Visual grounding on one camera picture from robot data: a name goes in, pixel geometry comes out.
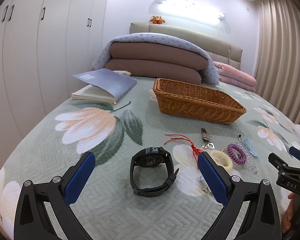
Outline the person's right hand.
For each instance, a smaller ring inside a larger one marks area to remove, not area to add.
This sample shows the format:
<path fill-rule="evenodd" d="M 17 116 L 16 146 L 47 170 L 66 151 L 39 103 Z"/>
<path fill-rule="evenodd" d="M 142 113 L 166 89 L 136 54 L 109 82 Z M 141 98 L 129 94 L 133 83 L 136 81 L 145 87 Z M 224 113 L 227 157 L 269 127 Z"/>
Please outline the person's right hand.
<path fill-rule="evenodd" d="M 290 193 L 288 195 L 288 199 L 290 200 L 290 202 L 282 218 L 282 223 L 281 223 L 282 233 L 287 232 L 291 227 L 291 220 L 294 214 L 294 209 L 293 209 L 294 198 L 295 198 L 295 193 Z"/>

